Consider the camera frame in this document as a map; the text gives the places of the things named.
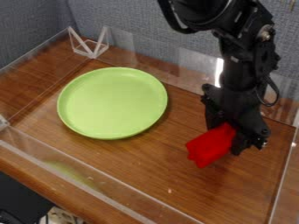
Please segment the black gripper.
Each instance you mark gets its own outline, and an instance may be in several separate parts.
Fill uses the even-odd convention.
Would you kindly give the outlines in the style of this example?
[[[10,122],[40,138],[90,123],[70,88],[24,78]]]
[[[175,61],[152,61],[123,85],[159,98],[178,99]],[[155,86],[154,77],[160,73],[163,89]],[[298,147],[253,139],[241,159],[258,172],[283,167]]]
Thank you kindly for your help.
[[[215,31],[225,68],[219,77],[219,87],[202,85],[204,117],[207,129],[229,123],[237,129],[231,153],[238,156],[255,146],[267,145],[271,130],[261,115],[261,106],[273,107],[277,100],[265,99],[267,87],[279,95],[270,74],[277,70],[281,56],[277,53],[274,29],[259,29],[235,38],[226,32]]]

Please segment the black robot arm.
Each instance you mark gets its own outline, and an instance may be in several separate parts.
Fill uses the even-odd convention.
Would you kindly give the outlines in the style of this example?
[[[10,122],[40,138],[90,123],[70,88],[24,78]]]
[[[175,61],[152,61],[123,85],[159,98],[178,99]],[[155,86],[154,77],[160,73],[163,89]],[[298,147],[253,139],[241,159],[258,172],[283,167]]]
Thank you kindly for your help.
[[[274,16],[259,0],[158,0],[163,16],[175,31],[210,31],[219,40],[225,60],[219,85],[202,86],[210,129],[229,123],[237,129],[229,147],[238,155],[262,149],[271,130],[261,115],[267,89],[278,90],[271,73],[278,69]]]

